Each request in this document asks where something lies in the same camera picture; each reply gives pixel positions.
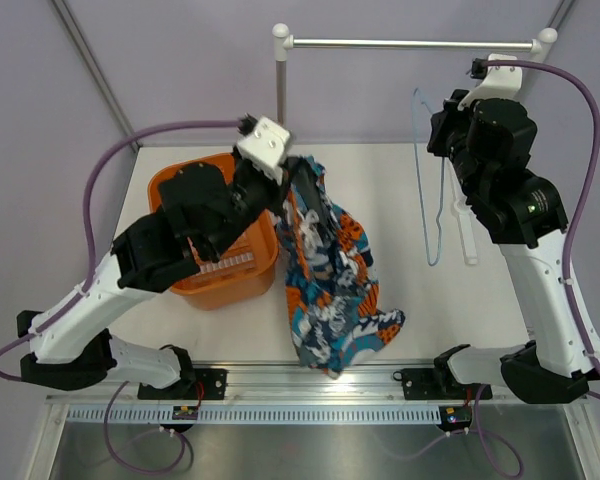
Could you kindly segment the orange plastic basket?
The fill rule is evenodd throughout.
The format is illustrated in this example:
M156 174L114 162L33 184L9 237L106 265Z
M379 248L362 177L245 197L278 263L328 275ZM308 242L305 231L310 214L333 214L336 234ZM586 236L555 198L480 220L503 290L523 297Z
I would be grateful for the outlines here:
M275 279L279 248L270 214L263 212L217 263L198 263L200 272L170 291L200 310L215 310L266 293Z

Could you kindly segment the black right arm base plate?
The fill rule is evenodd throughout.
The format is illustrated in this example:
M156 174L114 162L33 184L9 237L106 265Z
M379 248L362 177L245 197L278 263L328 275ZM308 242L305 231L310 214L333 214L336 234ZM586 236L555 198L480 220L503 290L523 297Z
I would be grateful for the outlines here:
M403 368L392 373L405 400L466 400L474 398L480 383L461 384L446 370L434 367Z

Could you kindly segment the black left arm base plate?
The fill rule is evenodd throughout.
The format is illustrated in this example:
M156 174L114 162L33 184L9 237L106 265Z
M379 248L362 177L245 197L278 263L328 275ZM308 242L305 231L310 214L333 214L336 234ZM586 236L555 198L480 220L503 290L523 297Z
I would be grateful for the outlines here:
M180 379L174 384L156 389L149 385L140 385L137 398L140 400L223 400L227 387L228 371L223 368L194 367L182 371Z

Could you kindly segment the aluminium mounting rail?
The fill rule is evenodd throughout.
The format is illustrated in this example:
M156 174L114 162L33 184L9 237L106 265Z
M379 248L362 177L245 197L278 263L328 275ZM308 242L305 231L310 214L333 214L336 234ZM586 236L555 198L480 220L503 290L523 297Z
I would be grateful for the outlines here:
M137 369L114 367L104 374L101 379L72 378L68 390L53 389L47 393L45 402L59 403L104 403L110 399L114 390L127 382L129 397L145 402L186 403L201 400L203 402L237 402L243 399L265 399L275 403L282 401L318 401L338 399L404 399L401 385L392 379L392 373L403 368L434 367L446 370L445 366L437 363L378 363L371 362L355 366L337 378L326 373L303 368L291 363L196 363L194 367L223 368L228 371L227 387L223 400L140 400L137 391L140 385L149 385L148 372Z

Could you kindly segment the light blue clothes hanger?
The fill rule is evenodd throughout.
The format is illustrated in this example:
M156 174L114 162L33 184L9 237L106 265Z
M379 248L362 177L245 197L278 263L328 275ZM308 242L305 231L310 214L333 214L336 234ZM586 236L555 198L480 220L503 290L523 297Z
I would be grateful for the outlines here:
M436 227L436 245L435 249L431 248L428 221L427 221L427 209L425 203L425 195L424 195L424 184L422 178L422 168L420 161L420 150L418 139L419 130L418 130L418 109L420 106L423 106L429 114L433 114L433 108L428 102L426 96L422 93L419 87L416 87L412 94L410 100L410 116L411 116L411 124L412 124L412 132L413 132L413 154L414 154L414 165L415 165L415 173L416 173L416 185L418 191L418 201L419 201L419 209L420 209L420 217L421 217L421 225L422 225L422 234L424 241L424 249L425 249L425 258L426 263L429 267L435 267L439 264L442 257L443 250L443 227L441 222L441 217L444 209L444 183L445 183L445 164L444 160L440 161L439 167L439 189L438 189L438 209L435 215L435 227Z

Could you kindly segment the silver clothes rack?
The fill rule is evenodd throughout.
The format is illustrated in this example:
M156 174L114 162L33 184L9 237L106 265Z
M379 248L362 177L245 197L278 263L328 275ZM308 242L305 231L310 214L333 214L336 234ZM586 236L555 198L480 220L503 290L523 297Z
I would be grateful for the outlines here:
M558 39L558 31L551 27L544 28L536 38L526 42L302 38L293 35L284 23L275 24L272 35L276 65L276 120L282 125L287 120L288 53L294 49L478 50L504 55L528 53L531 60L542 63ZM466 196L460 192L459 182L451 178L445 166L444 194L446 184L451 185L452 211L458 224L464 263L470 267L476 266L479 264L479 254L472 215L466 204Z

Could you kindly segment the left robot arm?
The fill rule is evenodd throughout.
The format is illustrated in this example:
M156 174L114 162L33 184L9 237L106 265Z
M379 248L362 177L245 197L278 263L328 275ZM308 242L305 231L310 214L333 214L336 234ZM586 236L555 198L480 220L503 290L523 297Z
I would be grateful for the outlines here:
M151 212L115 238L87 279L53 308L18 315L18 334L30 344L22 380L62 391L128 381L144 399L188 396L197 372L185 349L129 343L110 325L168 290L201 310L264 294L278 256L271 217L298 170L299 159L289 157L270 178L257 161L232 152L158 173Z

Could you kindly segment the colourful patterned shorts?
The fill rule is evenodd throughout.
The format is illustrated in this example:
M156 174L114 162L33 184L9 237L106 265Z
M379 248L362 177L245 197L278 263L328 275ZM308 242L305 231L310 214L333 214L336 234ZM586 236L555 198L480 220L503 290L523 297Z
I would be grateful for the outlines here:
M301 157L276 235L285 254L285 295L301 366L338 378L389 345L407 319L383 310L363 226L326 192L325 168Z

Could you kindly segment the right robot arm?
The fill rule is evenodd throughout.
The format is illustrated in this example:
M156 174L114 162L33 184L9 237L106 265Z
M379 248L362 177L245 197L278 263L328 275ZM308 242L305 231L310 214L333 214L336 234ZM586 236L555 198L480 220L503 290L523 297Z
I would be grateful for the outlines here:
M517 101L467 101L454 91L431 118L427 150L449 159L466 203L505 259L517 302L533 340L509 348L461 344L434 361L434 388L454 397L467 385L508 388L528 404L568 404L600 379L600 341L586 349L562 269L568 220L557 188L528 169L536 123Z

